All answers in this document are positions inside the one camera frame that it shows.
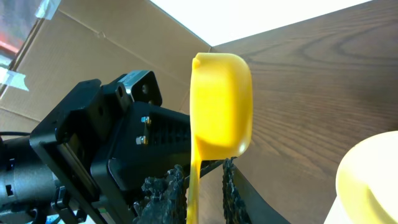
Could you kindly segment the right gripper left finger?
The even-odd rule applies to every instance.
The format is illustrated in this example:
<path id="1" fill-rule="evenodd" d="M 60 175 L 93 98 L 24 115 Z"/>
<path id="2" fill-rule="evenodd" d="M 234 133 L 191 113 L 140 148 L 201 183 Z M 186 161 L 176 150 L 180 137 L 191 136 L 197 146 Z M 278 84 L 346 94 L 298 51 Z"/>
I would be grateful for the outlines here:
<path id="1" fill-rule="evenodd" d="M 162 178 L 147 177 L 141 187 L 144 198 L 133 203 L 134 223 L 185 223 L 186 185 L 183 167 L 174 166 Z"/>

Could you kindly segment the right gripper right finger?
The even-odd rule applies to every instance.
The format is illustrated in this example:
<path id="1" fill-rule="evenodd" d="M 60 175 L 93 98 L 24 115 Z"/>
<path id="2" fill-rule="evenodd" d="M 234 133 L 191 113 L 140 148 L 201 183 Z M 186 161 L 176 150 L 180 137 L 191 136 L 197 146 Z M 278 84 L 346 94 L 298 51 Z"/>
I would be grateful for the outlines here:
<path id="1" fill-rule="evenodd" d="M 227 224 L 288 224 L 274 210 L 233 164 L 233 159 L 223 163 L 223 210 Z"/>

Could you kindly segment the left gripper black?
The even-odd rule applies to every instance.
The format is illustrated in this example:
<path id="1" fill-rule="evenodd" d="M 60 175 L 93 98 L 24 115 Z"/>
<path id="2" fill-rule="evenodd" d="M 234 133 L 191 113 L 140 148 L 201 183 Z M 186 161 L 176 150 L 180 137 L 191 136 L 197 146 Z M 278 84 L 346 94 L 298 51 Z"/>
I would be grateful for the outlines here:
<path id="1" fill-rule="evenodd" d="M 189 179 L 189 117 L 162 107 L 155 73 L 134 70 L 111 83 L 88 80 L 32 131 L 30 147 L 49 170 L 47 205 L 65 223 L 134 223 L 147 177 L 174 166 Z"/>

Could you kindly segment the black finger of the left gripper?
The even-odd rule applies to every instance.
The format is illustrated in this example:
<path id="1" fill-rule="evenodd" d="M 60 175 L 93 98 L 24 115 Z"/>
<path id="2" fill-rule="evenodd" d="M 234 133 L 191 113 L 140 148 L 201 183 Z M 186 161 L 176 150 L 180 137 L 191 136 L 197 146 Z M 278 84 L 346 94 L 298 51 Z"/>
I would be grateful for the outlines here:
<path id="1" fill-rule="evenodd" d="M 224 160 L 213 160 L 213 161 L 202 161 L 200 166 L 200 178 L 207 175 L 220 165 L 224 163 Z"/>

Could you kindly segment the yellow measuring scoop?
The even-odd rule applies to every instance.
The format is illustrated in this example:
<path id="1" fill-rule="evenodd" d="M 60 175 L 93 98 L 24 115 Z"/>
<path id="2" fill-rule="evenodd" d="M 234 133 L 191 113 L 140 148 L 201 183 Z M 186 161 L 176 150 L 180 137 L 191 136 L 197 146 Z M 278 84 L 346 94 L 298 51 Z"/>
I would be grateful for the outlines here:
<path id="1" fill-rule="evenodd" d="M 201 163 L 239 157 L 252 138 L 252 75 L 238 55 L 198 53 L 190 80 L 187 223 L 198 223 Z"/>

